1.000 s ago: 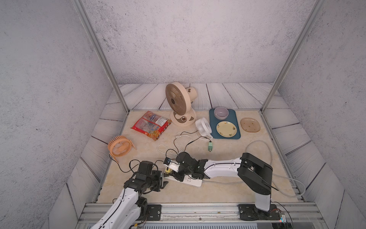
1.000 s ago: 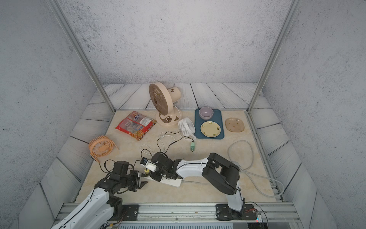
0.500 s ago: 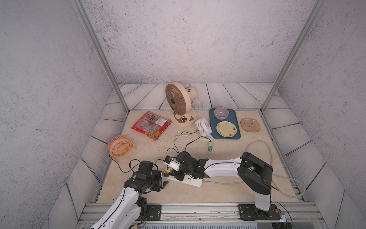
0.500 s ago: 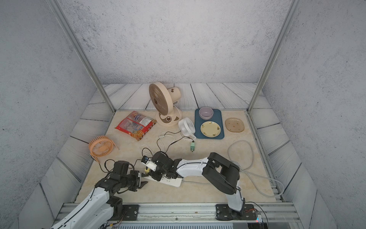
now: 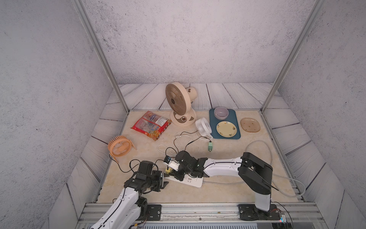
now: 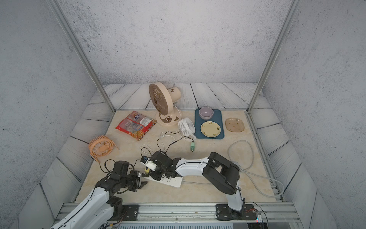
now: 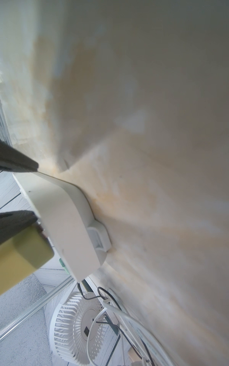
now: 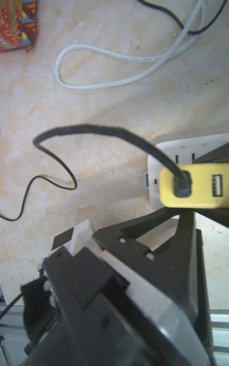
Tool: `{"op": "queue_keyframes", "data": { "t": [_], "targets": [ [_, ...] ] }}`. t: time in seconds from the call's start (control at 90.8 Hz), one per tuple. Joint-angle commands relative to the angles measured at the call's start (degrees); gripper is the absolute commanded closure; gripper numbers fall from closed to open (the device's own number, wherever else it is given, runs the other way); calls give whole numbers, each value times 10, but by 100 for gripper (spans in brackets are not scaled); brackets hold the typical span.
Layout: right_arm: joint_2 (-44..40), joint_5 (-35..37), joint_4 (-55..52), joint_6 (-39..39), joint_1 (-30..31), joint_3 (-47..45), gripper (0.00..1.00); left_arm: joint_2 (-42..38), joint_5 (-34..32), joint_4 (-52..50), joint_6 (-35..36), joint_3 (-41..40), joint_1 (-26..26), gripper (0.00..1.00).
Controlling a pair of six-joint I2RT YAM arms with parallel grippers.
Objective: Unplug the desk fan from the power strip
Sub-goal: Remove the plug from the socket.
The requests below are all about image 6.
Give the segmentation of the small white fan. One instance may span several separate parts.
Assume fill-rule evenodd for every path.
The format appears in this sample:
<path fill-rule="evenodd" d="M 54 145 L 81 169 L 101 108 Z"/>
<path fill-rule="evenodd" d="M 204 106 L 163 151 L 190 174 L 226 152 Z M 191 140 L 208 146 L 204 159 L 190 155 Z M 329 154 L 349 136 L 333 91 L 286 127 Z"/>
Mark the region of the small white fan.
<path fill-rule="evenodd" d="M 183 118 L 182 120 L 180 120 L 178 122 L 178 126 L 180 128 L 180 133 L 183 134 L 183 136 L 185 137 L 189 137 L 193 140 L 196 139 L 195 134 L 195 127 L 194 124 L 192 122 L 192 120 L 188 117 Z"/>

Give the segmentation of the red snack bag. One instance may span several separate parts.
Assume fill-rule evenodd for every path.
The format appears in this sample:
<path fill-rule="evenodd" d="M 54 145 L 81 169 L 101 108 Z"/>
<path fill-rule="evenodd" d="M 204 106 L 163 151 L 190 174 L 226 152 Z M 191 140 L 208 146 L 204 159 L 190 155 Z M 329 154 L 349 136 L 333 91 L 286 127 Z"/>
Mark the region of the red snack bag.
<path fill-rule="evenodd" d="M 118 124 L 116 129 L 140 141 L 156 123 L 155 119 L 133 111 Z"/>

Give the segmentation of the teal tray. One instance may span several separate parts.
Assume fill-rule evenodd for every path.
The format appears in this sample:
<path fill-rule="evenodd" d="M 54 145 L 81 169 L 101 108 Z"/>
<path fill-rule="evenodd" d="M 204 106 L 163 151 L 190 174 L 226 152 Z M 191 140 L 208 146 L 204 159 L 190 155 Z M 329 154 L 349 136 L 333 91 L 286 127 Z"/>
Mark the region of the teal tray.
<path fill-rule="evenodd" d="M 222 113 L 218 109 L 214 109 L 213 112 L 211 119 L 203 120 L 199 115 L 199 109 L 195 110 L 194 127 L 196 138 L 221 140 L 225 137 Z"/>

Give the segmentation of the brown glass plate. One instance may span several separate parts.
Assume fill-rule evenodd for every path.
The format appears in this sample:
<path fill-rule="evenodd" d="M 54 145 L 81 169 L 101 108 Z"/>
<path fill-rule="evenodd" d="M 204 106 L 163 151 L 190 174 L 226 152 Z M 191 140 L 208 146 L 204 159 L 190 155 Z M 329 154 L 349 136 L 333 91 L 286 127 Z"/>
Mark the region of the brown glass plate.
<path fill-rule="evenodd" d="M 239 118 L 230 117 L 226 119 L 225 126 L 228 131 L 233 133 L 240 133 L 245 130 L 244 122 Z"/>

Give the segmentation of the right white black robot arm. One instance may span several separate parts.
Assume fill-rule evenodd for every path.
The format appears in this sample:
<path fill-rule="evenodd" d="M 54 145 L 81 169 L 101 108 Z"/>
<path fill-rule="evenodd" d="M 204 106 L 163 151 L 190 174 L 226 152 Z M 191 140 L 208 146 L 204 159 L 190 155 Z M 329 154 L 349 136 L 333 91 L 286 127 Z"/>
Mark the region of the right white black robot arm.
<path fill-rule="evenodd" d="M 148 169 L 147 175 L 156 181 L 162 177 L 203 176 L 226 195 L 231 210 L 241 212 L 243 209 L 244 200 L 239 187 L 240 168 L 218 153 L 212 152 L 201 159 L 171 159 L 166 153 L 156 151 L 151 157 L 144 157 L 142 164 Z"/>

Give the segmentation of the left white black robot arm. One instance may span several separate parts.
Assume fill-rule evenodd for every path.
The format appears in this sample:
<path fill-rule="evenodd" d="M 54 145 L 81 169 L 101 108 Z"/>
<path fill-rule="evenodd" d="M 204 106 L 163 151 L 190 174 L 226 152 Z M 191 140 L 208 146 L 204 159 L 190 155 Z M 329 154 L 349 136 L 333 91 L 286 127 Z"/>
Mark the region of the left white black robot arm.
<path fill-rule="evenodd" d="M 90 194 L 66 217 L 52 226 L 53 229 L 106 229 L 123 220 L 136 220 L 138 205 L 124 205 L 115 194 L 137 192 L 147 181 L 140 171 L 127 161 L 117 161 L 114 168 L 99 180 Z"/>

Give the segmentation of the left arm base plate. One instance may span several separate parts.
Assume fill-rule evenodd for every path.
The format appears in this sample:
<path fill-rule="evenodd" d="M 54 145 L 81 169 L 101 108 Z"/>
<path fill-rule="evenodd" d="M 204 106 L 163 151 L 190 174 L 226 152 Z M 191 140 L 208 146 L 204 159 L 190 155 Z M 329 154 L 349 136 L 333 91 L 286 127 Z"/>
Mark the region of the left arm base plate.
<path fill-rule="evenodd" d="M 137 221 L 140 205 L 123 205 L 123 215 L 121 221 Z"/>

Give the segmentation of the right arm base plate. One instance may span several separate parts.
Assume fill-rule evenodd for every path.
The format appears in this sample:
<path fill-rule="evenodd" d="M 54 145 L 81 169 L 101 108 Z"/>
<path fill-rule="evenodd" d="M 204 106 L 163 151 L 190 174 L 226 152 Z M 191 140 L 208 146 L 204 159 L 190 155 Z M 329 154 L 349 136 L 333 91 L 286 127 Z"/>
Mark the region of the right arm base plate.
<path fill-rule="evenodd" d="M 240 211 L 232 210 L 227 204 L 216 204 L 215 210 L 215 218 L 219 221 L 258 220 L 257 211 L 251 204 L 243 204 Z"/>

